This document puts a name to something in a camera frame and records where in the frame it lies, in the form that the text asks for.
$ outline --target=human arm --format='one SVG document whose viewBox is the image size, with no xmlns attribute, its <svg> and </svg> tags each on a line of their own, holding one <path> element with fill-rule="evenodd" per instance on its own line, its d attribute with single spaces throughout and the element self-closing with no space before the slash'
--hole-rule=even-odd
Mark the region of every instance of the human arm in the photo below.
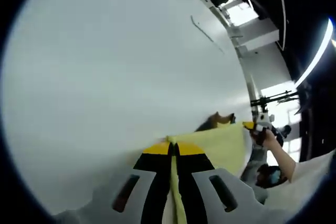
<svg viewBox="0 0 336 224">
<path fill-rule="evenodd" d="M 296 167 L 296 162 L 282 149 L 272 131 L 266 131 L 266 139 L 263 143 L 263 146 L 273 153 L 273 156 L 278 162 L 280 170 L 291 182 Z"/>
</svg>

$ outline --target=desk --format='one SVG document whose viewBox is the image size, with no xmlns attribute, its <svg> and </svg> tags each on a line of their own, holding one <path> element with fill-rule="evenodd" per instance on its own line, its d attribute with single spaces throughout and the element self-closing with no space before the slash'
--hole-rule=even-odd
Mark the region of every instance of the desk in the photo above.
<svg viewBox="0 0 336 224">
<path fill-rule="evenodd" d="M 215 111 L 251 120 L 236 51 L 200 0 L 27 0 L 2 85 L 9 151 L 52 214 Z"/>
</svg>

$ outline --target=sleeve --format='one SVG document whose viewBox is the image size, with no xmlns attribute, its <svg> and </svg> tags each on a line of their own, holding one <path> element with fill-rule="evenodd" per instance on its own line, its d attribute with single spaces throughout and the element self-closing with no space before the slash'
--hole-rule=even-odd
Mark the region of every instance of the sleeve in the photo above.
<svg viewBox="0 0 336 224">
<path fill-rule="evenodd" d="M 332 158 L 332 154 L 333 151 L 323 156 L 316 157 L 305 162 L 297 163 L 294 169 L 292 183 L 298 180 L 299 178 L 306 176 L 311 171 L 320 170 L 322 173 L 324 170 L 326 171 Z"/>
</svg>

